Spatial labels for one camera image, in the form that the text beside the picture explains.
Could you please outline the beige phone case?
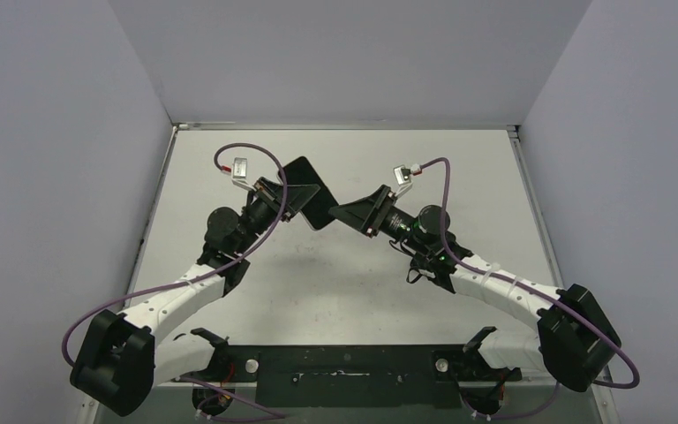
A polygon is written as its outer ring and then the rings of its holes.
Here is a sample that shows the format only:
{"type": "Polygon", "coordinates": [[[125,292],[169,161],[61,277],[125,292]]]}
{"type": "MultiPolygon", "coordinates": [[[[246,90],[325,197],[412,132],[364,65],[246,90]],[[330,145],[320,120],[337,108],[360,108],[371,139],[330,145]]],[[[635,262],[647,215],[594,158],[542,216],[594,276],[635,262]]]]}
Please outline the beige phone case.
{"type": "Polygon", "coordinates": [[[321,231],[334,221],[330,215],[301,214],[300,216],[312,231],[321,231]]]}

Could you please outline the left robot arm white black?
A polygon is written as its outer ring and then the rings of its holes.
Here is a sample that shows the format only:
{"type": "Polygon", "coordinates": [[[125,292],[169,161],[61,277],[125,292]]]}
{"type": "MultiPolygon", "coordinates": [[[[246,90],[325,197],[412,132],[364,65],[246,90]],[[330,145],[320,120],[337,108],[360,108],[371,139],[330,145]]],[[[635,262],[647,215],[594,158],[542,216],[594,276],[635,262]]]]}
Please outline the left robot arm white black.
{"type": "Polygon", "coordinates": [[[119,416],[138,409],[155,386],[197,372],[221,378],[228,343],[205,329],[175,332],[201,308],[227,296],[242,281],[254,251],[274,229],[324,193],[319,181],[277,183],[259,178],[240,211],[216,208],[207,219],[199,259],[173,284],[114,313],[103,307],[87,328],[70,373],[71,385],[119,416]]]}

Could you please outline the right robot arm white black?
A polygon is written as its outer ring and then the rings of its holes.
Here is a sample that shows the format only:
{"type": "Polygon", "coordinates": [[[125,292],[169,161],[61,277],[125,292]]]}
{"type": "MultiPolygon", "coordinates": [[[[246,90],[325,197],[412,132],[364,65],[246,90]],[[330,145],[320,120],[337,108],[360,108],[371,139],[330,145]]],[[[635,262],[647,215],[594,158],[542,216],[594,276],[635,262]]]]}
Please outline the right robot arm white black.
{"type": "Polygon", "coordinates": [[[396,195],[383,185],[328,213],[368,238],[388,236],[410,255],[411,269],[441,289],[478,299],[531,328],[529,336],[494,331],[467,350],[463,365],[474,378],[520,367],[547,372],[562,386],[585,392],[622,346],[587,288],[538,284],[498,268],[456,243],[450,217],[437,205],[412,216],[396,206],[396,195]]]}

